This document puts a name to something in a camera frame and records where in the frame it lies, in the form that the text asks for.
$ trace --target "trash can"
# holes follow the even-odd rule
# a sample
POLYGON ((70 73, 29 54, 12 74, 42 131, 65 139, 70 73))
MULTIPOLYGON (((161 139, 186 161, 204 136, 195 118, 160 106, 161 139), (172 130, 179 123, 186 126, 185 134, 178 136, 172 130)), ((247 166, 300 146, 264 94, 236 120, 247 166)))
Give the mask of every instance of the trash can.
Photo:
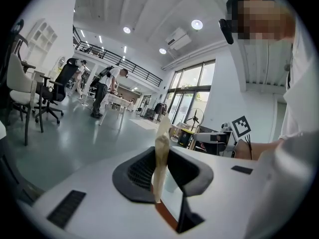
POLYGON ((183 128, 178 138, 178 144, 186 148, 188 146, 189 139, 193 134, 194 132, 183 128))

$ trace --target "white chair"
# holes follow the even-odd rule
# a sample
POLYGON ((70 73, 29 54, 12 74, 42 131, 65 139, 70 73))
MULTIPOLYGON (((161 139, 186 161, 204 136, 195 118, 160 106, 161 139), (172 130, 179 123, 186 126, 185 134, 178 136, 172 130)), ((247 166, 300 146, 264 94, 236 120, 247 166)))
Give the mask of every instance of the white chair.
MULTIPOLYGON (((33 103, 36 104, 39 102, 41 97, 35 93, 36 81, 31 80, 27 77, 23 71, 21 61, 18 56, 14 53, 10 55, 10 61, 8 64, 8 71, 6 77, 6 84, 11 89, 10 94, 7 100, 7 108, 6 108, 6 118, 5 123, 7 124, 9 113, 13 104, 17 104, 18 106, 25 106, 27 108, 26 113, 26 121, 25 121, 25 133, 24 133, 24 144, 27 146, 28 144, 28 125, 30 119, 30 112, 32 99, 33 103)), ((43 125, 42 125, 42 116, 40 116, 40 126, 41 132, 43 133, 43 125)))

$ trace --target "large window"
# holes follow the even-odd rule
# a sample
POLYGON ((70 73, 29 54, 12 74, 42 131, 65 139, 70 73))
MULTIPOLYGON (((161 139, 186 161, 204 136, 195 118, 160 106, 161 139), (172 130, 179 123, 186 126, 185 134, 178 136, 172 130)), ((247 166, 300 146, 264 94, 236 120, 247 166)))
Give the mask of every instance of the large window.
POLYGON ((193 126, 195 114, 199 122, 203 121, 214 70, 215 61, 208 61, 175 73, 165 100, 172 124, 193 126))

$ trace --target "pants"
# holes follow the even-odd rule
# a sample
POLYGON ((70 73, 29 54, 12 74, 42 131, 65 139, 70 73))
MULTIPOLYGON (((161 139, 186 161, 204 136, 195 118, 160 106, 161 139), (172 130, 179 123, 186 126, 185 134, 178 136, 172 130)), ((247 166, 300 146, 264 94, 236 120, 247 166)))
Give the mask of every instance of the pants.
POLYGON ((78 91, 79 95, 80 96, 82 95, 81 82, 82 82, 82 79, 80 79, 80 80, 76 79, 75 80, 75 84, 74 84, 73 88, 71 89, 71 93, 72 94, 74 93, 75 88, 76 88, 76 90, 78 91))
POLYGON ((95 102, 93 103, 93 110, 92 113, 97 115, 100 112, 100 106, 101 106, 101 101, 105 97, 107 92, 107 87, 103 83, 98 83, 98 87, 95 92, 95 102))

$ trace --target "ceiling light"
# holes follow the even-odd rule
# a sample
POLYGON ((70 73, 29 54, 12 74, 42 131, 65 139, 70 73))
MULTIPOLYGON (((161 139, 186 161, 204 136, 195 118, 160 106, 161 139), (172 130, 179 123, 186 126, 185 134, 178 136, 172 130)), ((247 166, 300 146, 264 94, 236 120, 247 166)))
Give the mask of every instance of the ceiling light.
POLYGON ((124 32, 125 32, 126 34, 131 33, 131 30, 130 30, 127 26, 124 27, 123 30, 124 30, 124 32))
POLYGON ((200 30, 203 28, 203 23, 200 20, 195 19, 191 22, 191 26, 196 30, 200 30))
POLYGON ((166 50, 165 50, 164 48, 161 48, 161 49, 159 50, 159 52, 160 52, 161 54, 166 54, 166 50))

